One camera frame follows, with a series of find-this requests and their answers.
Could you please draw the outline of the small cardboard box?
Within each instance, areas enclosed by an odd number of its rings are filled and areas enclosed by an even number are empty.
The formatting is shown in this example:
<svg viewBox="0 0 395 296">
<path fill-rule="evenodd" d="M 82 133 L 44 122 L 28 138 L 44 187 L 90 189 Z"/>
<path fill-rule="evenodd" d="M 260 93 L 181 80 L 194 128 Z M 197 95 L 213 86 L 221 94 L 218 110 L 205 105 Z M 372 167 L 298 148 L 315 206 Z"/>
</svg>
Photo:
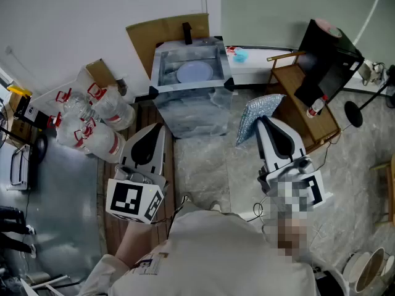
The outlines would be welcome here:
<svg viewBox="0 0 395 296">
<path fill-rule="evenodd" d="M 117 80 L 102 59 L 86 65 L 86 69 L 100 88 L 117 84 Z"/>
</svg>

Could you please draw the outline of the wooden shelf rack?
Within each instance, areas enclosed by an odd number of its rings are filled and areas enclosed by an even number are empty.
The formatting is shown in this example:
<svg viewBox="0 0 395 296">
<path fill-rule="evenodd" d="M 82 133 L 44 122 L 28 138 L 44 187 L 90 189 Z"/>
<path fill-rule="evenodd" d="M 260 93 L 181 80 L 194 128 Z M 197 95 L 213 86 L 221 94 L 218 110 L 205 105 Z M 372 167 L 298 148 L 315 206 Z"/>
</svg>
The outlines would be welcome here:
<svg viewBox="0 0 395 296">
<path fill-rule="evenodd" d="M 272 62 L 267 92 L 269 94 L 284 94 L 280 105 L 273 116 L 296 130 L 309 154 L 341 133 L 335 117 L 327 105 L 320 113 L 312 118 L 307 116 L 307 106 L 295 96 L 296 90 L 302 86 L 306 77 L 297 61 L 304 52 L 294 52 L 267 58 Z"/>
</svg>

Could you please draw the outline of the white bag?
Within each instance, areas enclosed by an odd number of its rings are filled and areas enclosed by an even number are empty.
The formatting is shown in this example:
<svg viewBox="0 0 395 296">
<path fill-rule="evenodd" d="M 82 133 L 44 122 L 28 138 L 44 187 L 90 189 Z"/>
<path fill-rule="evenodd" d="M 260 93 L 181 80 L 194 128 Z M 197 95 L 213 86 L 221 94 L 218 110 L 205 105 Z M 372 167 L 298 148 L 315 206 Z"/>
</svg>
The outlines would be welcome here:
<svg viewBox="0 0 395 296">
<path fill-rule="evenodd" d="M 358 69 L 358 73 L 362 77 L 362 84 L 364 86 L 381 84 L 385 80 L 385 69 L 383 62 L 372 62 L 365 59 Z"/>
</svg>

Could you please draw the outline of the light blue large plate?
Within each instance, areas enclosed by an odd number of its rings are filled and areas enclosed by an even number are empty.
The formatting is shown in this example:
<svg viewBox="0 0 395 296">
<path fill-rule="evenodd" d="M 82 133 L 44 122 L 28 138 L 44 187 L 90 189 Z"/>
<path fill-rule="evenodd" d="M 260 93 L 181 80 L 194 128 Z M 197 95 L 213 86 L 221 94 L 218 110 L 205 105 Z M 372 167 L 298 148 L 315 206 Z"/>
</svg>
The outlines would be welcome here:
<svg viewBox="0 0 395 296">
<path fill-rule="evenodd" d="M 183 64 L 176 73 L 180 83 L 209 81 L 213 76 L 212 67 L 206 62 L 191 61 Z"/>
</svg>

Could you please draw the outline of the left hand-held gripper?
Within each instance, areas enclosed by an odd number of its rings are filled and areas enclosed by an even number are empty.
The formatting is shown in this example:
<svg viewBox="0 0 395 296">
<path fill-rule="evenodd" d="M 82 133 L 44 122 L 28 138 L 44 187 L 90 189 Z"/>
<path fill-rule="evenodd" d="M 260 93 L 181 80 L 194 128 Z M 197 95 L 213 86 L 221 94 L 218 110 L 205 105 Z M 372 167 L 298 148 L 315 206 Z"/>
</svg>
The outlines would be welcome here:
<svg viewBox="0 0 395 296">
<path fill-rule="evenodd" d="M 107 182 L 107 213 L 125 221 L 154 223 L 168 187 L 161 175 L 164 154 L 165 126 L 162 123 L 144 127 L 125 143 L 115 176 Z"/>
</svg>

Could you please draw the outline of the person's white shirt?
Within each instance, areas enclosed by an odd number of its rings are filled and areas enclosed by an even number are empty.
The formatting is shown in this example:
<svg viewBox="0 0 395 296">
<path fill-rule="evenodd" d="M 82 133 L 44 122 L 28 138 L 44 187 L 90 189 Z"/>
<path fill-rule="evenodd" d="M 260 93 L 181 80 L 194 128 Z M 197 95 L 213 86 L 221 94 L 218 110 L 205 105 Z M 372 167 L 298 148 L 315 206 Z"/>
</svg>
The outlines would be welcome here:
<svg viewBox="0 0 395 296">
<path fill-rule="evenodd" d="M 131 268 L 104 255 L 78 296 L 349 296 L 341 273 L 309 253 L 305 262 L 274 265 L 267 241 L 232 213 L 187 200 L 168 239 Z"/>
</svg>

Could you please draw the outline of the person's right forearm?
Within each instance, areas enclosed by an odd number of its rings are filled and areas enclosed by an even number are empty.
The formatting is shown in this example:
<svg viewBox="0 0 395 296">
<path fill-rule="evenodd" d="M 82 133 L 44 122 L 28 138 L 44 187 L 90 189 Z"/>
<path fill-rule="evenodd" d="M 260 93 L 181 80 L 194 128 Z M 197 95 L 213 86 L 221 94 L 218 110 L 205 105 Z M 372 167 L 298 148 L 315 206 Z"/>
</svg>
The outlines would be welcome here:
<svg viewBox="0 0 395 296">
<path fill-rule="evenodd" d="M 281 197 L 268 196 L 263 209 L 267 260 L 280 266 L 305 262 L 309 257 L 306 217 Z"/>
</svg>

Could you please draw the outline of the brown cardboard sheet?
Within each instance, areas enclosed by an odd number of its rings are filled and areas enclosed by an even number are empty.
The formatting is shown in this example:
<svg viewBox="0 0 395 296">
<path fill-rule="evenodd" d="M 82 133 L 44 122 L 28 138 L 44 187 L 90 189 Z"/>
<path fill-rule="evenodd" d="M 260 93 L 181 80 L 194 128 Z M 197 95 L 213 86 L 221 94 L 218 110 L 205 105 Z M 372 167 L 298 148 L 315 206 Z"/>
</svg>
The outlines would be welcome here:
<svg viewBox="0 0 395 296">
<path fill-rule="evenodd" d="M 161 43 L 185 39 L 184 23 L 190 25 L 193 39 L 210 36 L 207 13 L 160 18 L 126 27 L 147 76 L 151 76 L 155 50 Z"/>
</svg>

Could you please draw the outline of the black faucet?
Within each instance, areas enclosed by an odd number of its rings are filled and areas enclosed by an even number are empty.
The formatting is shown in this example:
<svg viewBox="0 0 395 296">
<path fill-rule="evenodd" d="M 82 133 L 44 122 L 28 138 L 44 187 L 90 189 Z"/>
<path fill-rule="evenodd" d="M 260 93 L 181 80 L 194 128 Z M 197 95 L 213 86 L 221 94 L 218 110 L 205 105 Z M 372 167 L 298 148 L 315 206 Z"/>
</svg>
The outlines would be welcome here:
<svg viewBox="0 0 395 296">
<path fill-rule="evenodd" d="M 189 22 L 184 22 L 182 23 L 182 28 L 183 28 L 183 34 L 184 34 L 184 39 L 185 39 L 185 44 L 190 45 L 193 43 L 192 36 L 191 36 L 191 25 Z"/>
</svg>

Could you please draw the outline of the blue bowl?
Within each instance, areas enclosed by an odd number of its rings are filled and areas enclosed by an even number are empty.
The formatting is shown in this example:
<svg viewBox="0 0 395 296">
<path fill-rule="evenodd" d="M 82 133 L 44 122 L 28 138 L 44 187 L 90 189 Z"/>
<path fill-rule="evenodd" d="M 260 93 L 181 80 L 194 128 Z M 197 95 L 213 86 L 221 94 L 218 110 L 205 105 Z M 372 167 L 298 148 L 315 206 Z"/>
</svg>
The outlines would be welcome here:
<svg viewBox="0 0 395 296">
<path fill-rule="evenodd" d="M 237 47 L 234 49 L 234 56 L 233 56 L 233 60 L 237 63 L 244 63 L 247 58 L 249 57 L 248 51 Z"/>
</svg>

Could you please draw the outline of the white wall pipe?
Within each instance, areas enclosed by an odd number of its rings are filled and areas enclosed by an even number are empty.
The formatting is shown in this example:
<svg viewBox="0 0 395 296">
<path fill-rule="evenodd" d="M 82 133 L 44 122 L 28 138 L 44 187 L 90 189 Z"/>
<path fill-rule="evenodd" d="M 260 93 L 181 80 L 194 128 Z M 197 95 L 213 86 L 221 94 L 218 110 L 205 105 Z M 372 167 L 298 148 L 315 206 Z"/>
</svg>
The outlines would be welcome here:
<svg viewBox="0 0 395 296">
<path fill-rule="evenodd" d="M 371 7 L 366 19 L 365 19 L 364 24 L 362 25 L 360 31 L 358 32 L 357 36 L 355 37 L 355 40 L 353 41 L 353 45 L 356 46 L 357 43 L 359 42 L 359 40 L 361 39 L 364 31 L 366 30 L 366 28 L 367 28 L 367 26 L 368 26 L 368 24 L 369 24 L 369 22 L 370 22 L 370 20 L 371 20 L 371 18 L 373 16 L 373 14 L 374 14 L 374 11 L 376 10 L 378 2 L 379 2 L 379 0 L 374 0 L 374 2 L 372 4 L 372 7 Z"/>
</svg>

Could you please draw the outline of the plastic bottle red label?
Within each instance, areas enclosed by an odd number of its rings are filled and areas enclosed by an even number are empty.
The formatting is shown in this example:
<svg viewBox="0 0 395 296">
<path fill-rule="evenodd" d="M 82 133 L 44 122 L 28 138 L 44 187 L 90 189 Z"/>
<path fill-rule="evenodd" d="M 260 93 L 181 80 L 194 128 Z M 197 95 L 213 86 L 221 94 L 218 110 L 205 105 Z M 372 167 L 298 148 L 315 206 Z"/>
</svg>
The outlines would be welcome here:
<svg viewBox="0 0 395 296">
<path fill-rule="evenodd" d="M 328 96 L 324 94 L 322 97 L 315 100 L 315 102 L 307 109 L 306 114 L 309 118 L 313 118 L 318 114 L 326 104 Z"/>
</svg>

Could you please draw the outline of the silver mesh scrubbing cloth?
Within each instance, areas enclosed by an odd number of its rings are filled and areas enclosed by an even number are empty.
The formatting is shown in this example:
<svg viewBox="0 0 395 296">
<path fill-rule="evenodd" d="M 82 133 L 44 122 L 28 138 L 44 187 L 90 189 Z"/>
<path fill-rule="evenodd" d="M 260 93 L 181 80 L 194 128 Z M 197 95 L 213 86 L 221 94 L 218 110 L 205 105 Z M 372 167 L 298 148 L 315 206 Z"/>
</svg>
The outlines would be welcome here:
<svg viewBox="0 0 395 296">
<path fill-rule="evenodd" d="M 236 146 L 247 141 L 254 132 L 254 123 L 260 117 L 271 117 L 282 102 L 284 94 L 269 94 L 249 101 L 241 115 Z"/>
</svg>

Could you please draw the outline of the wooden chair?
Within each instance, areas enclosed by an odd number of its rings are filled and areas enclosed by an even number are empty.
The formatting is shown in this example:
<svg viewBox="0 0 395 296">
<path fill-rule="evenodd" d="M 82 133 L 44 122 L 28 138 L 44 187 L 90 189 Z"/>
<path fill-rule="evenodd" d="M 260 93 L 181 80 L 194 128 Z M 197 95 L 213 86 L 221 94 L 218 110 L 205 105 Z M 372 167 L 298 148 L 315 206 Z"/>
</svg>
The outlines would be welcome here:
<svg viewBox="0 0 395 296">
<path fill-rule="evenodd" d="M 386 170 L 386 181 L 388 187 L 388 220 L 376 222 L 375 226 L 380 227 L 384 224 L 391 224 L 395 227 L 395 153 L 392 154 L 390 161 L 370 168 L 371 171 L 380 169 Z"/>
</svg>

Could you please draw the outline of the yellow tool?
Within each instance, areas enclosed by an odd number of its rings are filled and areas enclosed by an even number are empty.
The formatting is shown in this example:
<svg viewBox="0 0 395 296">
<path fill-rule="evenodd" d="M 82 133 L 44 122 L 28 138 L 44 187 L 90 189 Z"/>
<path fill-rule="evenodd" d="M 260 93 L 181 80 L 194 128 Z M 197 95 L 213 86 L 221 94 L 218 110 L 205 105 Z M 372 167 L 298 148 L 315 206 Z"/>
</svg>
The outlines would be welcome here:
<svg viewBox="0 0 395 296">
<path fill-rule="evenodd" d="M 21 88 L 21 87 L 19 87 L 17 85 L 14 85 L 14 84 L 9 85 L 7 87 L 7 90 L 10 91 L 10 92 L 16 93 L 16 94 L 18 94 L 20 96 L 26 97 L 26 98 L 32 96 L 32 92 L 31 91 L 29 91 L 27 89 L 23 89 L 23 88 Z"/>
</svg>

